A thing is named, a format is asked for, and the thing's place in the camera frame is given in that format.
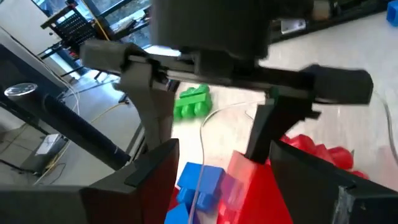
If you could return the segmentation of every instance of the red lego block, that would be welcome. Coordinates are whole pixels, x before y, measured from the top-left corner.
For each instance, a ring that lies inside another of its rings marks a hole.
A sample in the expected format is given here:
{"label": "red lego block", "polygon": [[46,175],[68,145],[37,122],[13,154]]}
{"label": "red lego block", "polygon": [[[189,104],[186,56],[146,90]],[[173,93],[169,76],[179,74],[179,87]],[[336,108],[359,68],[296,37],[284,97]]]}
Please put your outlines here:
{"label": "red lego block", "polygon": [[170,203],[169,203],[169,209],[167,211],[170,211],[171,209],[175,208],[178,205],[177,195],[179,192],[180,192],[179,189],[174,187],[172,198],[170,199]]}
{"label": "red lego block", "polygon": [[282,142],[284,142],[284,143],[287,143],[287,144],[290,142],[290,138],[287,137],[286,135],[283,135],[280,140]]}
{"label": "red lego block", "polygon": [[316,157],[323,159],[324,161],[330,162],[331,164],[335,165],[335,162],[333,161],[333,158],[330,156],[328,149],[324,144],[320,144],[315,146],[315,149],[317,150],[315,155]]}
{"label": "red lego block", "polygon": [[339,146],[329,149],[328,152],[340,169],[350,170],[354,167],[354,157],[349,150]]}
{"label": "red lego block", "polygon": [[298,136],[292,138],[287,144],[290,144],[297,149],[303,150],[306,153],[315,155],[317,149],[312,139],[304,134],[299,134]]}
{"label": "red lego block", "polygon": [[292,224],[270,165],[234,151],[221,183],[217,224]]}
{"label": "red lego block", "polygon": [[357,175],[358,177],[362,177],[366,180],[369,180],[369,176],[367,174],[365,174],[364,172],[361,171],[352,171],[351,174]]}

